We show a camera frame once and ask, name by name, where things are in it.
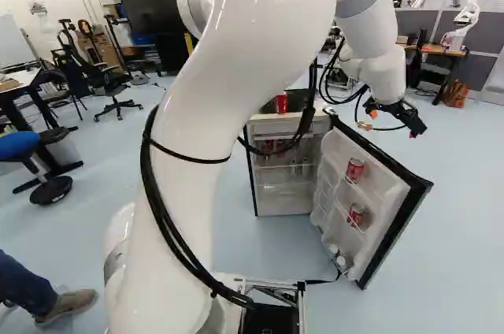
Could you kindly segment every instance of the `shoe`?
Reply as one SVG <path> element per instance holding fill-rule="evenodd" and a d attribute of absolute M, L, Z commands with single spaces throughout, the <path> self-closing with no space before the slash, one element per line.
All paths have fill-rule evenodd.
<path fill-rule="evenodd" d="M 90 309 L 98 299 L 94 289 L 81 289 L 59 295 L 54 308 L 45 317 L 35 317 L 35 325 L 44 327 L 60 318 L 81 314 Z"/>

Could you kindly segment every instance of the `blue box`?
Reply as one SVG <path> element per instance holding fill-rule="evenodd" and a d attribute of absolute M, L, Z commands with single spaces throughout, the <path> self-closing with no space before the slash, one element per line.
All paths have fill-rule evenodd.
<path fill-rule="evenodd" d="M 126 15 L 126 10 L 124 9 L 123 5 L 117 5 L 116 9 L 117 9 L 117 14 L 119 15 L 119 17 L 121 17 L 121 18 L 128 17 L 128 15 Z"/>
<path fill-rule="evenodd" d="M 132 40 L 135 45 L 151 45 L 154 43 L 154 38 L 150 35 L 132 34 Z"/>

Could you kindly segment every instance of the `white robot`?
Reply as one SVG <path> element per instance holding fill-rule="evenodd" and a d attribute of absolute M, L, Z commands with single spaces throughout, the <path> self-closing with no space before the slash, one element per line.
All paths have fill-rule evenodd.
<path fill-rule="evenodd" d="M 447 32 L 441 38 L 441 44 L 446 46 L 449 50 L 459 52 L 465 37 L 478 23 L 481 12 L 478 1 L 479 0 L 468 0 L 467 6 L 455 17 L 455 24 L 463 25 L 464 27 L 452 32 Z"/>
<path fill-rule="evenodd" d="M 376 104 L 401 110 L 405 56 L 395 44 L 392 0 L 179 0 L 179 7 L 201 40 L 148 120 L 139 198 L 107 233 L 109 330 L 246 333 L 242 315 L 268 307 L 244 293 L 262 288 L 295 306 L 294 330 L 305 332 L 301 284 L 219 276 L 220 284 L 206 271 L 217 177 L 244 123 L 315 58 L 335 12 Z"/>

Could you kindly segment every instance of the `tv screen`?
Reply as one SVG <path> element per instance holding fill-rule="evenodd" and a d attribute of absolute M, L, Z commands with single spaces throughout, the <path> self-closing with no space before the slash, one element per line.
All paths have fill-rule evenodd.
<path fill-rule="evenodd" d="M 135 34 L 185 32 L 176 0 L 121 0 Z"/>

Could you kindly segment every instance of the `person's leg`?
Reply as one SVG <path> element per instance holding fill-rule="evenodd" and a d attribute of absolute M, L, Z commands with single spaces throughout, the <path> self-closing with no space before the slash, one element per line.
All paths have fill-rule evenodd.
<path fill-rule="evenodd" d="M 9 300 L 35 316 L 46 316 L 56 305 L 49 281 L 28 271 L 0 250 L 0 300 Z"/>
<path fill-rule="evenodd" d="M 98 293 L 81 289 L 58 295 L 49 281 L 24 268 L 0 250 L 0 301 L 25 308 L 35 324 L 45 326 L 64 316 L 83 313 L 93 306 Z"/>

